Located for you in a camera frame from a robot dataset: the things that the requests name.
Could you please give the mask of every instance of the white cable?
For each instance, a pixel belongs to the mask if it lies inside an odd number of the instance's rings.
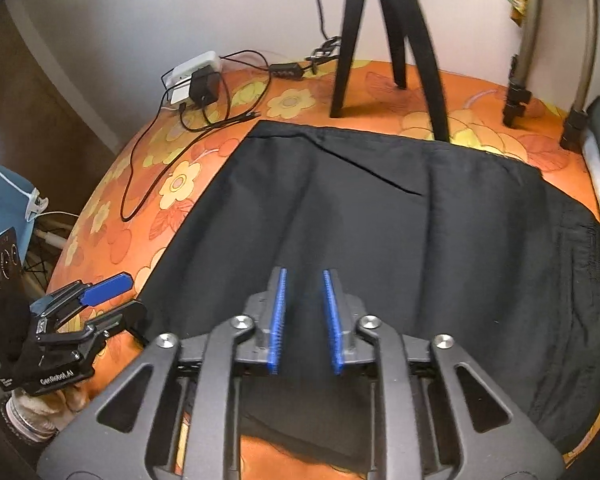
[[[0,172],[0,176],[2,177],[2,179],[9,184],[11,187],[14,187],[17,191],[19,191],[20,193],[22,193],[24,196],[26,196],[27,198],[31,198],[31,193],[27,193],[26,191],[21,190],[18,186],[16,186],[11,180],[9,180],[7,177],[5,177],[2,172]]]
[[[58,249],[64,249],[64,246],[66,245],[66,238],[63,238],[55,233],[45,233],[43,230],[33,229],[33,234],[35,234],[38,238],[42,238],[46,243]]]
[[[76,218],[78,218],[78,216],[75,213],[68,213],[67,211],[47,211],[45,213],[40,213],[39,215],[36,215],[36,218],[38,218],[39,216],[44,216],[44,215],[69,215],[69,216],[75,216]]]

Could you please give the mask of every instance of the tripod leg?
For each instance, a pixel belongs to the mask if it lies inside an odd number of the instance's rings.
[[[565,150],[581,153],[580,136],[587,126],[589,119],[585,111],[585,103],[591,85],[593,66],[596,62],[596,49],[598,47],[598,0],[587,0],[587,36],[582,60],[582,71],[578,92],[571,106],[569,116],[564,121],[560,146]]]
[[[526,3],[520,52],[511,59],[507,101],[502,109],[502,123],[508,128],[513,128],[513,121],[516,117],[522,117],[525,114],[526,105],[531,101],[532,95],[526,89],[526,80],[536,48],[541,6],[542,0],[527,0]]]
[[[400,90],[407,88],[407,60],[404,51],[404,34],[400,28],[400,20],[395,15],[391,4],[387,0],[380,0],[384,27],[389,40],[389,53],[391,65],[394,69],[394,82]]]
[[[418,0],[385,0],[391,5],[400,21],[401,30],[407,37],[422,80],[422,89],[427,99],[429,116],[436,140],[449,142],[449,127],[446,119],[445,95],[440,81],[436,54],[433,51],[427,24]]]
[[[365,7],[365,0],[345,0],[344,17],[342,19],[342,33],[340,43],[340,57],[338,58],[338,68],[336,70],[336,80],[333,88],[333,99],[331,100],[332,118],[340,116],[342,105],[344,104],[344,94],[347,91],[349,82],[349,73],[353,63],[353,54],[358,42],[358,32],[360,30],[360,19],[362,10]]]

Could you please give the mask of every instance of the white charger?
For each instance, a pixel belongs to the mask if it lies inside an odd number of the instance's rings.
[[[167,78],[167,88],[177,85],[179,82],[183,82],[187,79],[190,80],[191,75],[196,70],[200,70],[205,66],[210,66],[215,72],[220,72],[220,69],[222,68],[222,60],[213,50],[209,50],[204,54],[200,54],[200,56],[181,63],[171,71],[171,74]],[[188,84],[183,83],[182,86],[173,89],[170,100],[171,105],[177,105],[189,98],[189,86],[190,81]]]

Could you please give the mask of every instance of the blue gripper pad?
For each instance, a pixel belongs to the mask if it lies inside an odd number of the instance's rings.
[[[267,356],[267,368],[270,374],[278,373],[280,364],[280,352],[282,350],[282,331],[285,325],[285,293],[286,293],[286,269],[280,269],[276,297],[274,299],[271,314],[271,325],[269,327],[269,355]]]
[[[339,375],[344,367],[340,313],[338,312],[336,295],[333,291],[333,283],[331,283],[331,275],[328,270],[324,270],[322,275],[324,277],[324,309],[327,317],[327,330],[329,331],[331,364],[333,365],[333,371]]]
[[[96,306],[131,290],[133,286],[134,279],[131,275],[120,272],[100,283],[91,285],[80,296],[80,303],[84,306]]]

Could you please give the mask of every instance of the table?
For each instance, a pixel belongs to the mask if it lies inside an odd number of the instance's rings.
[[[386,62],[354,63],[344,117],[330,119],[335,62],[322,65],[317,74],[302,81],[274,80],[259,106],[262,118],[313,126],[337,126],[382,134],[431,140],[433,135],[417,72],[409,67],[408,90],[395,88],[391,65]],[[243,111],[264,90],[267,75],[240,70],[226,75],[232,96],[232,114]],[[536,166],[544,178],[591,209],[598,206],[582,156],[560,148],[565,112],[533,99],[517,129],[502,126],[506,88],[454,74],[443,73],[451,141],[478,150],[510,156]],[[226,104],[208,109],[211,121],[224,117]],[[190,127],[203,126],[200,112],[186,112]],[[73,280],[98,282],[117,272],[134,277],[134,290],[120,298],[85,309],[70,322],[71,330],[104,311],[134,297],[157,265],[165,248],[232,151],[255,122],[237,124],[210,134],[184,154],[194,138],[178,120],[177,112],[164,110],[139,143],[133,161],[130,154],[138,136],[120,153],[103,177],[72,231],[58,262],[49,290]],[[156,176],[172,160],[173,168],[161,179],[138,215],[128,223],[120,219],[122,193],[133,164],[125,214],[129,214]],[[127,333],[110,339],[96,358],[94,377],[84,383],[95,396],[135,355],[139,348]],[[243,438],[244,479],[278,478],[284,470],[293,478],[318,479],[355,476],[324,464],[307,464],[284,450],[251,438]]]

